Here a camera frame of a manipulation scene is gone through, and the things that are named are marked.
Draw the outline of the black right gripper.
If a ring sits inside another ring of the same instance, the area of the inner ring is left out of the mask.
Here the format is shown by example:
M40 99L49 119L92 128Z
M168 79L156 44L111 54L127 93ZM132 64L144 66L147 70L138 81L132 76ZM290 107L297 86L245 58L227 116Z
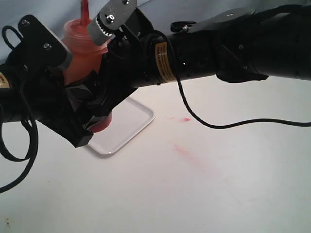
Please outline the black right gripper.
M108 127L108 114L140 87L177 81L177 37L156 30L136 8L127 22L106 42L98 73L99 88L86 102L91 114L81 117L87 130Z

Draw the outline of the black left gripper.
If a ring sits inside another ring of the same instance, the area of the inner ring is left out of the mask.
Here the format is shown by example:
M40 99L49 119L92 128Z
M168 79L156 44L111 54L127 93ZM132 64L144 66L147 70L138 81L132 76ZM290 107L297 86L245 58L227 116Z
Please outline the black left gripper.
M65 88L63 81L59 77L54 78L47 70L29 78L26 70L7 64L0 66L0 79L9 83L8 88L0 89L4 123L22 120L26 114L22 100L25 97L35 120L76 148L90 142L93 133L83 127L74 112L95 98L99 88L95 70Z

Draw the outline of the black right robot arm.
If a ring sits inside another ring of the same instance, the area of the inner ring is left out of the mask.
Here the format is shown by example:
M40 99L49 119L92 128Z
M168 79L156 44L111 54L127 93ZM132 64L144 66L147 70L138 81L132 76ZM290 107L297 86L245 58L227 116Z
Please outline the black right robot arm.
M87 30L97 45L108 43L91 82L94 96L82 106L89 125L144 86L212 75L228 83L311 78L309 5L236 8L201 22L174 22L165 35L135 0L111 0Z

